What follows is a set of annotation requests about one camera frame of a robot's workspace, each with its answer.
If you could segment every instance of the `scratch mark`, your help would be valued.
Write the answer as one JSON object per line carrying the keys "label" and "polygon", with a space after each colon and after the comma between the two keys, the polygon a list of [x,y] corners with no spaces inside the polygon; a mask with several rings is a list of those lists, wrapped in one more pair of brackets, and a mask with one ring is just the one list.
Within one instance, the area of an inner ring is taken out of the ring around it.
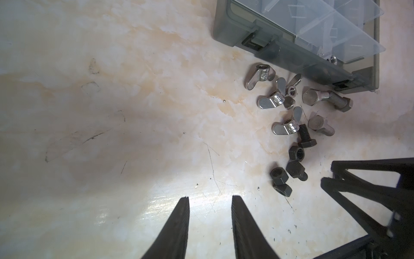
{"label": "scratch mark", "polygon": [[89,140],[91,140],[91,139],[94,139],[94,138],[96,138],[97,136],[99,136],[99,135],[102,135],[102,134],[104,134],[105,132],[107,132],[107,131],[104,131],[104,132],[102,132],[102,133],[99,133],[99,134],[97,134],[97,135],[95,135],[95,136],[93,136],[93,137],[90,137],[90,138],[88,138],[87,140],[85,140],[81,145],[83,145],[83,144],[85,144],[85,142],[87,142],[87,141],[89,141]]}
{"label": "scratch mark", "polygon": [[226,184],[226,183],[224,183],[224,182],[222,182],[222,181],[219,181],[219,180],[217,180],[219,183],[222,183],[222,184],[225,184],[225,185],[228,185],[228,186],[237,186],[237,185],[231,185],[231,184]]}
{"label": "scratch mark", "polygon": [[217,194],[217,197],[216,197],[216,199],[214,200],[213,205],[211,205],[211,209],[209,210],[209,212],[207,213],[207,215],[208,215],[208,214],[210,213],[210,211],[213,209],[214,203],[216,203],[217,198],[219,197],[219,195],[220,195],[220,194]]}
{"label": "scratch mark", "polygon": [[289,201],[286,199],[286,197],[285,197],[285,200],[287,201],[287,203],[289,204],[289,206],[292,208],[292,210],[293,210],[293,207],[292,207],[292,205],[290,205],[290,203],[289,203]]}
{"label": "scratch mark", "polygon": [[302,105],[299,105],[302,108],[303,114],[305,115],[306,121],[309,122],[308,118],[306,117],[305,111],[303,110]]}
{"label": "scratch mark", "polygon": [[206,144],[206,146],[207,146],[207,148],[211,148],[211,150],[213,150],[214,152],[216,152],[212,147],[210,147],[209,145],[207,145],[207,143],[205,143],[205,142],[203,142],[204,144]]}
{"label": "scratch mark", "polygon": [[125,165],[127,164],[127,162],[128,162],[128,160],[126,160],[126,161],[125,161],[124,167],[122,167],[121,174],[122,174],[122,172],[124,171],[124,168],[125,168]]}
{"label": "scratch mark", "polygon": [[[204,197],[207,199],[207,196],[203,193],[203,195],[204,195]],[[208,200],[208,199],[207,199]],[[209,202],[209,204],[211,205],[211,203]],[[212,206],[213,207],[213,206]],[[205,209],[206,209],[206,211],[207,211],[207,208],[206,207],[204,207]],[[210,209],[211,210],[211,209]]]}
{"label": "scratch mark", "polygon": [[210,154],[210,149],[209,149],[208,145],[207,145],[207,150],[208,150],[208,155],[210,156],[211,169],[213,169],[213,179],[214,179],[214,182],[216,183],[217,189],[219,190],[219,192],[220,192],[220,194],[221,194],[220,188],[219,188],[219,186],[218,186],[218,184],[217,184],[217,182],[216,182],[216,178],[214,177],[214,167],[213,167],[213,161],[211,160],[211,154]]}

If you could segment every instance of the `clear plastic lid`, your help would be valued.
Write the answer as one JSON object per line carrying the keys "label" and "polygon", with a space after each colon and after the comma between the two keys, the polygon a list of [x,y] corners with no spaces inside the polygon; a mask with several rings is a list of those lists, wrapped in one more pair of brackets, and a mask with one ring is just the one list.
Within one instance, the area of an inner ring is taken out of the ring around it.
{"label": "clear plastic lid", "polygon": [[373,0],[324,0],[343,17],[359,28],[384,14],[384,11]]}
{"label": "clear plastic lid", "polygon": [[357,58],[372,56],[385,50],[361,27],[358,27],[354,21],[347,19],[339,12],[350,13],[349,10],[352,10],[350,8],[352,7],[351,2],[360,1],[364,4],[362,20],[374,19],[375,15],[368,18],[365,14],[376,13],[379,16],[383,12],[381,9],[379,9],[380,12],[368,11],[369,8],[365,8],[368,5],[365,3],[371,0],[236,1],[296,35],[296,44],[322,58],[335,55],[337,59],[348,62]]}

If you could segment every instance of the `threaded hole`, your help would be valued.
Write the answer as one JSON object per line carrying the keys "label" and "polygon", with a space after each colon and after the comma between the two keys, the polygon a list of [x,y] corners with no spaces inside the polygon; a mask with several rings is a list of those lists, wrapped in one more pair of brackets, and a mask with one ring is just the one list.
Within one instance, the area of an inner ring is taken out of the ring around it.
{"label": "threaded hole", "polygon": [[277,176],[281,175],[282,173],[283,173],[283,171],[282,171],[282,169],[280,169],[280,168],[275,168],[275,169],[273,170],[273,176],[274,176],[274,177],[277,177]]}
{"label": "threaded hole", "polygon": [[302,160],[305,157],[305,152],[302,149],[298,149],[298,151],[296,152],[296,156],[299,160]]}
{"label": "threaded hole", "polygon": [[289,89],[290,95],[296,95],[296,89],[295,88],[291,88]]}

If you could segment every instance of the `hex nut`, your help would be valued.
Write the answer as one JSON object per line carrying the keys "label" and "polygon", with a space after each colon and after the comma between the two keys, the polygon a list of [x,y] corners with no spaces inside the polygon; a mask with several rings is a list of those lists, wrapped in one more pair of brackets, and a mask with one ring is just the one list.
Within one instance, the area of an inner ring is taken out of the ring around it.
{"label": "hex nut", "polygon": [[347,101],[347,104],[344,107],[340,108],[340,109],[337,108],[337,110],[342,111],[342,112],[349,111],[352,108],[352,105],[354,104],[354,101],[352,101],[351,99],[346,98],[346,97],[342,97],[342,98]]}
{"label": "hex nut", "polygon": [[283,167],[276,167],[270,172],[270,177],[272,178],[274,184],[281,185],[285,184],[289,179],[285,169]]}
{"label": "hex nut", "polygon": [[290,161],[287,163],[286,171],[292,178],[301,178],[305,174],[305,168],[299,163],[299,161]]}
{"label": "hex nut", "polygon": [[298,146],[292,146],[289,149],[289,158],[293,161],[301,162],[305,158],[305,151]]}
{"label": "hex nut", "polygon": [[292,188],[290,188],[290,186],[287,184],[273,184],[273,189],[275,189],[278,193],[285,197],[290,197],[290,195],[292,194]]}
{"label": "hex nut", "polygon": [[305,141],[305,142],[299,142],[298,145],[301,148],[311,148],[313,146],[316,146],[316,139],[311,139],[310,141]]}

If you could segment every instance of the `bolt head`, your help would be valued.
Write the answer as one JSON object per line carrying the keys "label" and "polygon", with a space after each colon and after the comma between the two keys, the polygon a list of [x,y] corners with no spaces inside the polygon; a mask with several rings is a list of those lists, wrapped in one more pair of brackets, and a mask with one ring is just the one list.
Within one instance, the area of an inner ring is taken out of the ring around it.
{"label": "bolt head", "polygon": [[287,163],[286,171],[292,178],[301,178],[305,175],[305,168],[299,161],[290,161]]}
{"label": "bolt head", "polygon": [[327,129],[328,120],[322,116],[316,115],[309,119],[308,127],[316,132],[321,132],[327,136],[332,136],[335,131],[331,134],[330,130]]}
{"label": "bolt head", "polygon": [[270,172],[270,177],[272,178],[274,184],[281,185],[285,184],[289,179],[289,175],[287,175],[285,169],[282,167],[276,167]]}
{"label": "bolt head", "polygon": [[352,101],[351,99],[346,98],[346,97],[343,97],[343,98],[347,101],[347,104],[343,108],[338,109],[338,110],[342,111],[342,112],[346,112],[346,111],[349,111],[352,108],[352,105],[354,104],[354,101]]}
{"label": "bolt head", "polygon": [[289,149],[289,158],[293,161],[302,161],[305,158],[305,151],[298,146],[292,146]]}
{"label": "bolt head", "polygon": [[311,139],[310,141],[299,142],[298,145],[301,148],[311,148],[316,146],[316,139]]}
{"label": "bolt head", "polygon": [[290,188],[290,186],[287,184],[273,184],[273,189],[275,189],[278,193],[285,197],[290,197],[290,195],[292,194],[292,188]]}
{"label": "bolt head", "polygon": [[320,91],[317,91],[315,89],[309,89],[308,91],[303,93],[302,100],[305,104],[309,106],[313,106],[317,102],[322,100],[322,97],[321,97]]}

